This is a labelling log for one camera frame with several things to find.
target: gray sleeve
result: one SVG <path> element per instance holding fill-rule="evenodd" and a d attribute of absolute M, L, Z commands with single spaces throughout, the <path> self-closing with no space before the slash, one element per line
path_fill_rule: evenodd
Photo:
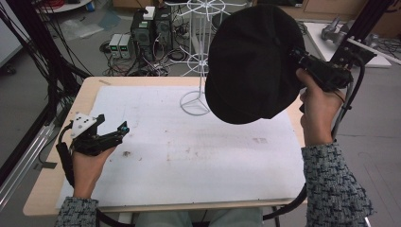
<path fill-rule="evenodd" d="M 366 226 L 373 212 L 365 189 L 348 169 L 337 143 L 302 148 L 307 226 Z"/>
<path fill-rule="evenodd" d="M 96 226 L 97 204 L 96 200 L 65 198 L 55 226 Z"/>

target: hat rack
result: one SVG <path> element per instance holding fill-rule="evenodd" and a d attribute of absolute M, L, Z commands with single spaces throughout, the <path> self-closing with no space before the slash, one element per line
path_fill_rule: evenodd
<path fill-rule="evenodd" d="M 188 58 L 186 61 L 173 61 L 176 63 L 186 63 L 189 70 L 182 74 L 184 77 L 190 72 L 195 72 L 200 75 L 200 86 L 199 90 L 188 92 L 183 95 L 180 100 L 181 108 L 191 115 L 204 115 L 210 112 L 208 106 L 203 103 L 202 97 L 204 96 L 203 85 L 206 81 L 206 76 L 209 73 L 208 68 L 208 52 L 212 39 L 212 17 L 221 13 L 220 23 L 222 21 L 222 13 L 230 15 L 226 11 L 226 6 L 244 7 L 244 4 L 228 4 L 221 0 L 188 0 L 186 3 L 169 3 L 165 2 L 169 6 L 186 6 L 188 11 L 177 14 L 178 16 L 189 16 L 189 34 L 190 34 L 190 45 L 189 52 L 184 50 L 181 46 L 180 49 L 184 52 Z M 194 45 L 194 53 L 192 53 L 192 44 Z"/>

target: computer tower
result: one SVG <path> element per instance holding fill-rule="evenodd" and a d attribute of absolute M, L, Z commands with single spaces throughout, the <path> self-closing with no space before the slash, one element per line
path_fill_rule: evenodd
<path fill-rule="evenodd" d="M 148 61 L 154 61 L 153 46 L 156 38 L 154 21 L 144 20 L 143 12 L 135 12 L 131 24 L 131 35 L 134 41 L 136 56 L 138 56 L 142 50 L 144 57 Z"/>
<path fill-rule="evenodd" d="M 171 50 L 173 48 L 171 20 L 172 15 L 170 6 L 156 8 L 154 16 L 156 37 L 159 37 L 159 44 L 162 45 L 165 50 Z"/>

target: floor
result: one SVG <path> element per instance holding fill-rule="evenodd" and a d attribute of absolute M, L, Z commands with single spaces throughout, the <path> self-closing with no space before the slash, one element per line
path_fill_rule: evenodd
<path fill-rule="evenodd" d="M 130 15 L 119 12 L 119 15 Z M 107 23 L 110 27 L 86 39 L 68 42 L 82 63 L 92 74 L 102 76 L 107 60 L 99 47 L 110 40 L 114 33 L 126 33 L 131 26 L 123 17 L 103 7 L 96 12 L 77 9 L 61 13 L 60 18 L 82 20 L 85 25 Z M 55 38 L 63 56 L 67 56 L 61 46 L 60 38 Z M 317 51 L 305 36 L 307 50 L 317 56 Z M 16 74 L 0 75 L 0 165 L 2 165 L 26 130 L 33 123 L 46 104 L 46 82 L 39 74 L 30 57 L 21 51 L 10 63 Z M 169 76 L 179 76 L 187 71 L 185 64 L 171 66 Z M 355 99 L 353 109 L 341 123 L 338 141 L 340 142 L 348 166 L 359 182 L 366 188 L 374 203 L 376 214 L 369 218 L 372 226 L 395 227 L 401 223 L 401 66 L 392 63 L 389 69 L 369 68 Z M 41 154 L 45 158 L 45 149 Z M 23 214 L 26 198 L 30 193 L 40 171 L 32 168 L 0 213 L 0 226 L 53 226 L 56 217 L 27 217 Z M 191 212 L 193 220 L 199 221 L 204 211 Z M 208 212 L 209 219 L 213 212 Z M 281 226 L 305 226 L 305 205 L 280 217 Z M 275 226 L 272 220 L 264 226 Z"/>

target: black cap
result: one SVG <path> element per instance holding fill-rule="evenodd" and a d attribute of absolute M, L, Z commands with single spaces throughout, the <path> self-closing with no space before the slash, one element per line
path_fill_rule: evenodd
<path fill-rule="evenodd" d="M 210 110 L 231 124 L 271 119 L 297 97 L 301 82 L 293 46 L 305 50 L 295 20 L 273 5 L 233 13 L 218 29 L 209 50 L 205 85 Z"/>

